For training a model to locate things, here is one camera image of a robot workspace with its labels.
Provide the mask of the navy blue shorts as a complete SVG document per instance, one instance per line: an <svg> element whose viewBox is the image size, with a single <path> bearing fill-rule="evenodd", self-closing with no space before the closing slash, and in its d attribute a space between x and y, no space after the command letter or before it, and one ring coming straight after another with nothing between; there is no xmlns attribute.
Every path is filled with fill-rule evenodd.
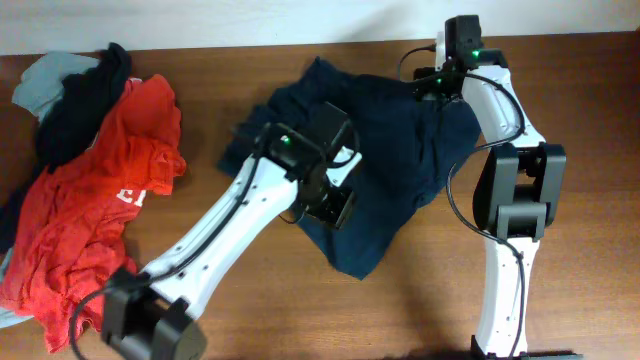
<svg viewBox="0 0 640 360"><path fill-rule="evenodd" d="M242 130L253 137L268 122L303 127L324 102L346 112L360 138L359 169L344 182L355 206L340 230L309 217L298 225L337 271L362 280L399 229L445 187L480 127L462 100L418 101L398 80L349 74L316 58L297 82L256 106Z"/></svg>

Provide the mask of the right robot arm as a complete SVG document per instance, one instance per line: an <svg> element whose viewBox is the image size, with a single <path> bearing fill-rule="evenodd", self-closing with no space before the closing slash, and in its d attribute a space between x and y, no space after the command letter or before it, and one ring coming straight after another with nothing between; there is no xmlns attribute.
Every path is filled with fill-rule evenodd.
<svg viewBox="0 0 640 360"><path fill-rule="evenodd" d="M526 116L499 49L485 47L476 15L448 19L431 46L432 68L415 71L418 91L460 96L472 109L487 152L463 223L485 241L485 285L471 359L532 359L526 339L531 271L555 218L567 156Z"/></svg>

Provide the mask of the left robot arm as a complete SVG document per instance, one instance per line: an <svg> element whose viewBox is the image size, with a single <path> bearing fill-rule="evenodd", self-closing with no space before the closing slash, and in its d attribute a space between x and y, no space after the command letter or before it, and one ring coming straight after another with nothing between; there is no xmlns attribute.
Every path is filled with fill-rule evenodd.
<svg viewBox="0 0 640 360"><path fill-rule="evenodd" d="M355 199L342 184L360 159L353 122L330 103L300 130L266 124L228 190L184 237L139 274L112 276L102 341L125 359L201 358L207 340L196 321L227 271L288 209L341 228Z"/></svg>

